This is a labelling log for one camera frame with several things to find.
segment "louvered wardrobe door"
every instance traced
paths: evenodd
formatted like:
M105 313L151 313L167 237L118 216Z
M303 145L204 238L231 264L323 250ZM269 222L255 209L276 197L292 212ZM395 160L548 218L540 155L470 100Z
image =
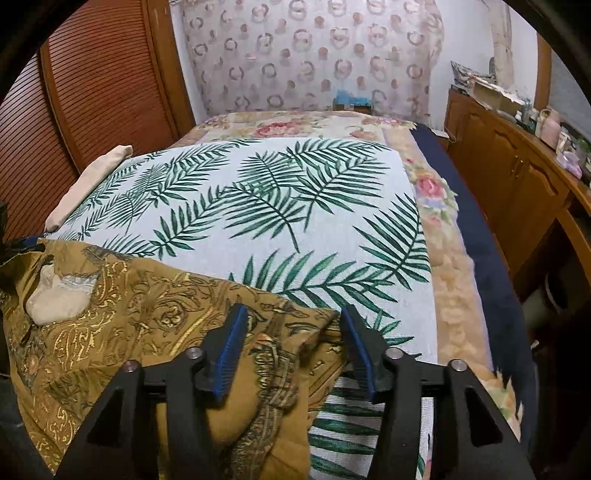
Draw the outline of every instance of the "louvered wardrobe door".
M178 138L145 2L91 0L49 39L57 103L85 167L118 144L135 154Z
M8 203L4 240L41 233L76 177L46 104L35 56L0 106L0 199Z

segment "bottle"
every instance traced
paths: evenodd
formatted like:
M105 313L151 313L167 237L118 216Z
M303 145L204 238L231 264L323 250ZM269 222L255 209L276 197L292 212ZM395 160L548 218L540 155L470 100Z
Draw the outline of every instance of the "bottle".
M535 125L535 136L538 138L542 135L542 127L544 126L544 122L548 118L548 112L549 110L542 110L538 115L538 123L536 123Z
M530 114L531 114L531 100L527 99L525 101L525 105L523 106L523 110L521 113L522 122L526 125L530 124Z
M558 143L556 145L556 154L560 155L567 148L567 142L569 140L569 131L565 127L560 129L558 134Z
M577 142L576 154L579 158L579 165L582 167L587 161L587 154L589 153L589 144L584 137L579 137Z
M530 124L529 124L531 133L535 133L537 123L538 123L538 115L539 114L540 113L535 108L531 109Z
M558 137L560 136L560 114L550 109L548 118L544 121L542 130L540 132L540 139L552 150L556 150L558 146Z

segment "pillow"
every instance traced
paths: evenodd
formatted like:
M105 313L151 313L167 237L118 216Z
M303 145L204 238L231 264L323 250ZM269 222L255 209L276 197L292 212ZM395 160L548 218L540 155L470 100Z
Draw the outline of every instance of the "pillow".
M475 70L469 69L468 67L465 67L464 65L460 65L459 63L456 63L455 61L452 61L452 69L453 69L454 81L455 81L456 85L460 88L463 88L463 89L470 88L469 82L470 82L470 77L472 75L475 75L483 80L486 80L487 82L491 82L491 83L494 83L495 85L498 85L495 73L478 73Z
M76 183L62 197L57 207L49 214L45 222L46 232L55 232L70 214L80 205L96 186L109 175L125 158L133 155L131 145L117 145L113 150L101 155L88 165Z

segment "blue gripper pad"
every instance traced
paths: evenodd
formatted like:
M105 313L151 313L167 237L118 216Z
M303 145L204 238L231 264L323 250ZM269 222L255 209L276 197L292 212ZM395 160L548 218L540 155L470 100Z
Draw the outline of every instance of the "blue gripper pad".
M339 324L355 379L371 403L382 403L382 394L392 389L393 382L393 375L382 358L388 347L386 340L377 330L365 325L353 305L341 310Z
M235 303L224 324L210 330L200 345L206 365L195 375L195 387L210 393L217 404L230 391L247 330L248 309Z

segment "gold paisley fabric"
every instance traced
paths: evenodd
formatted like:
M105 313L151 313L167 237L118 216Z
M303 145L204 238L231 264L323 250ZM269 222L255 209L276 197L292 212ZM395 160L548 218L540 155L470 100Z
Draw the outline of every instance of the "gold paisley fabric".
M309 410L322 406L345 363L336 311L79 242L44 242L45 252L0 268L0 306L19 410L53 472L123 361L169 361L242 303L249 325L236 376L223 407L207 412L225 475L307 477ZM61 277L98 280L80 315L39 327L24 304L50 262ZM164 420L160 406L165 471Z

